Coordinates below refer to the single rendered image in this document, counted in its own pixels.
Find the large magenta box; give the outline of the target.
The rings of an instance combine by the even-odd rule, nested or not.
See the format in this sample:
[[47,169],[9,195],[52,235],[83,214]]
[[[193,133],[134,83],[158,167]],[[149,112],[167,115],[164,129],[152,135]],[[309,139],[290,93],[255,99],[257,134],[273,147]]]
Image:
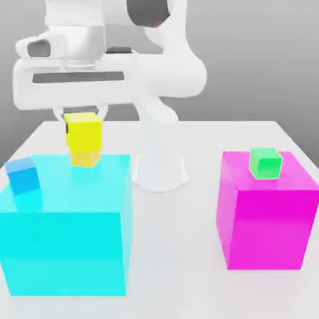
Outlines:
[[216,226],[229,270],[301,268],[319,205],[319,184],[291,152],[279,179],[256,180],[247,151],[222,154]]

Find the small yellow cube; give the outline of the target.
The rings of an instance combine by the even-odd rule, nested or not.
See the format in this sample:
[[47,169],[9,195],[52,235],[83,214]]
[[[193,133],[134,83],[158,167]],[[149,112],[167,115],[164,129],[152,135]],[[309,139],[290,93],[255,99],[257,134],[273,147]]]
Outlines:
[[102,149],[102,121],[95,112],[65,113],[67,145],[72,152]]

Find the small green cube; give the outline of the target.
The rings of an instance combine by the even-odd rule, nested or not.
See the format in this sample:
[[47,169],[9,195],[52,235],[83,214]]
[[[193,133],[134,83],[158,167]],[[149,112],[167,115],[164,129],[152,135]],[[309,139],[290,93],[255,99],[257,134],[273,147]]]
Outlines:
[[252,148],[249,171],[256,180],[279,179],[283,156],[275,148]]

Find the large cyan box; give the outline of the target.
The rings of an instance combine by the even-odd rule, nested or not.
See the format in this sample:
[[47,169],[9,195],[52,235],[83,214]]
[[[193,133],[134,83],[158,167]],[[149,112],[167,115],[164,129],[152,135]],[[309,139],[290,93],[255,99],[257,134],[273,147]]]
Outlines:
[[124,296],[133,239],[129,155],[93,168],[34,155],[40,188],[0,192],[0,266],[13,296]]

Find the small blue cube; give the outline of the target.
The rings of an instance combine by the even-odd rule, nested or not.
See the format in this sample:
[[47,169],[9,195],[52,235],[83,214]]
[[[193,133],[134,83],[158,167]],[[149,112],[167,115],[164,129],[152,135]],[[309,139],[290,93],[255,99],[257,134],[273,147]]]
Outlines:
[[37,168],[31,157],[5,162],[4,167],[14,195],[40,188]]

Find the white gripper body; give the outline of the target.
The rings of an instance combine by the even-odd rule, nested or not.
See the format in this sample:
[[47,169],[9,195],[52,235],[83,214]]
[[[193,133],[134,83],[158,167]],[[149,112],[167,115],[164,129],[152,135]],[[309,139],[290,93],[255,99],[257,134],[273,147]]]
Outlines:
[[106,54],[93,69],[63,68],[58,59],[19,59],[13,68],[13,99],[20,110],[131,103],[140,56]]

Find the small orange cube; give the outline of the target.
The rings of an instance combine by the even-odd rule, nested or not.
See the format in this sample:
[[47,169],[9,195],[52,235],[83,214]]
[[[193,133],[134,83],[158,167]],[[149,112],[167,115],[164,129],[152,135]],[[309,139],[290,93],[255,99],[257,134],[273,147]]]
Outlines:
[[70,152],[70,162],[72,166],[93,168],[100,160],[100,150]]

